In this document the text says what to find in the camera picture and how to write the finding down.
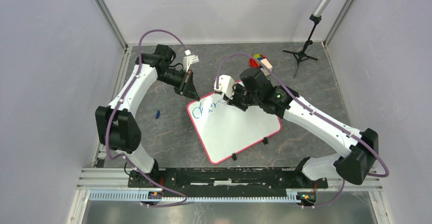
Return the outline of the pink framed whiteboard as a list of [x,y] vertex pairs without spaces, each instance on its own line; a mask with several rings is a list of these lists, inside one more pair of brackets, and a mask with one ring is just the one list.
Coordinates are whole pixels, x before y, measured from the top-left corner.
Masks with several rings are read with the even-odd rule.
[[208,160],[218,164],[233,153],[261,143],[282,129],[276,115],[265,113],[258,106],[242,111],[234,106],[218,103],[223,95],[210,93],[186,106],[186,111],[197,132]]

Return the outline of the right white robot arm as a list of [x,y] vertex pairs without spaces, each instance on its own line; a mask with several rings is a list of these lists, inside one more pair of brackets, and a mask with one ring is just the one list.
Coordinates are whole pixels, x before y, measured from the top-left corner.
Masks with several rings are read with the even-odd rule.
[[379,136],[368,128],[352,128],[318,110],[304,97],[285,85],[275,86],[259,68],[240,74],[240,82],[228,75],[216,78],[214,90],[228,105],[247,111],[259,107],[265,113],[292,122],[335,150],[319,158],[306,157],[296,167],[294,181],[308,187],[321,178],[340,177],[361,185],[377,160]]

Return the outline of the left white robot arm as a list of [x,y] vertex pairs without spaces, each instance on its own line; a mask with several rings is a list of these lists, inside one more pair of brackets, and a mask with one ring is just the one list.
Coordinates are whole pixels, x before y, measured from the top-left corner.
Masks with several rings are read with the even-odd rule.
[[154,82],[161,81],[171,85],[180,96],[200,100],[193,71],[177,70],[172,64],[175,58],[175,51],[162,44],[156,46],[154,53],[140,54],[120,93],[107,106],[99,106],[95,111],[100,143],[141,171],[140,179],[148,187],[159,183],[160,173],[156,160],[141,145],[142,132],[135,120],[145,94]]

